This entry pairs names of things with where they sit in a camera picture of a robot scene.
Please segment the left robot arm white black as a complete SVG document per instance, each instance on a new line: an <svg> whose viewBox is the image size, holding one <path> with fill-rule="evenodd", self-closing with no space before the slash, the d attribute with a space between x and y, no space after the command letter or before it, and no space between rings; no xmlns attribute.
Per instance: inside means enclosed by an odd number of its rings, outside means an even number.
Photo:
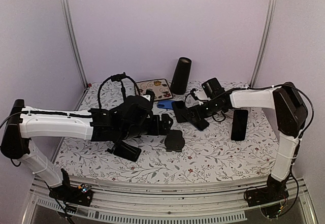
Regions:
<svg viewBox="0 0 325 224"><path fill-rule="evenodd" d="M155 115L147 95L130 95L122 104L106 110L52 111L26 106L17 99L4 120L1 153L17 159L41 177L65 201L76 193L64 170L58 169L32 142L34 137L79 138L91 142L112 142L108 152L136 162L141 149L125 141L142 135L166 136L173 120L168 114Z"/></svg>

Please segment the dark grey folding phone stand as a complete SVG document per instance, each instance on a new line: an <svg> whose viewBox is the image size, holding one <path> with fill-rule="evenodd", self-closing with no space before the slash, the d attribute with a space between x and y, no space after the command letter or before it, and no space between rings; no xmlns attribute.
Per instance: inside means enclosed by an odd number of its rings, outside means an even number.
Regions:
<svg viewBox="0 0 325 224"><path fill-rule="evenodd" d="M181 130L170 130L164 141L166 152L181 152L185 146L183 132Z"/></svg>

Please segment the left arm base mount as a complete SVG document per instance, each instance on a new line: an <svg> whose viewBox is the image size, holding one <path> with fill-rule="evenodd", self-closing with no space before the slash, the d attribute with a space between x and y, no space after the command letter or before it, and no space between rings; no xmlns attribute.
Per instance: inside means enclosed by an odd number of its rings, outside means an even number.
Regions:
<svg viewBox="0 0 325 224"><path fill-rule="evenodd" d="M61 169L61 172L63 176L62 184L58 187L51 187L49 197L61 200L64 203L89 207L93 198L92 186L84 183L79 186L72 186L68 173L64 169Z"/></svg>

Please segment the blue edged black phone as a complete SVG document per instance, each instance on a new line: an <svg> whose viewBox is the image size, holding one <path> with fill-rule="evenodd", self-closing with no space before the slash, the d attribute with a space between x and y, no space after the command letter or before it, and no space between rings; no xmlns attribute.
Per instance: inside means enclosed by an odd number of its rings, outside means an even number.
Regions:
<svg viewBox="0 0 325 224"><path fill-rule="evenodd" d="M210 125L210 123L205 119L194 120L191 124L199 131L205 130Z"/></svg>

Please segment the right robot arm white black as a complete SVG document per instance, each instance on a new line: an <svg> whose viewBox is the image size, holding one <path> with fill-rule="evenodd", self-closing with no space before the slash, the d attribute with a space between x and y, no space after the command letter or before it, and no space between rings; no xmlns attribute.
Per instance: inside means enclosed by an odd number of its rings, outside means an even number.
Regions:
<svg viewBox="0 0 325 224"><path fill-rule="evenodd" d="M271 179L283 182L290 174L290 169L297 158L300 141L313 120L314 109L308 109L309 101L293 82L271 85L267 87L235 87L224 89L216 78L203 84L206 99L200 104L185 107L183 117L199 130L208 124L206 119L218 112L230 109L241 111L246 108L273 110L279 146L275 163L270 172Z"/></svg>

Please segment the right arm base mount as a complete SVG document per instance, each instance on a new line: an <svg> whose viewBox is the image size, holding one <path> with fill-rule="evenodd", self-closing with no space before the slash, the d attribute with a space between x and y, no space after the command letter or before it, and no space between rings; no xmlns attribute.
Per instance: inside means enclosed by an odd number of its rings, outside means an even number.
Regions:
<svg viewBox="0 0 325 224"><path fill-rule="evenodd" d="M287 199L289 197L286 189L287 181L288 177L278 181L269 175L266 187L247 189L244 192L244 200L252 207Z"/></svg>

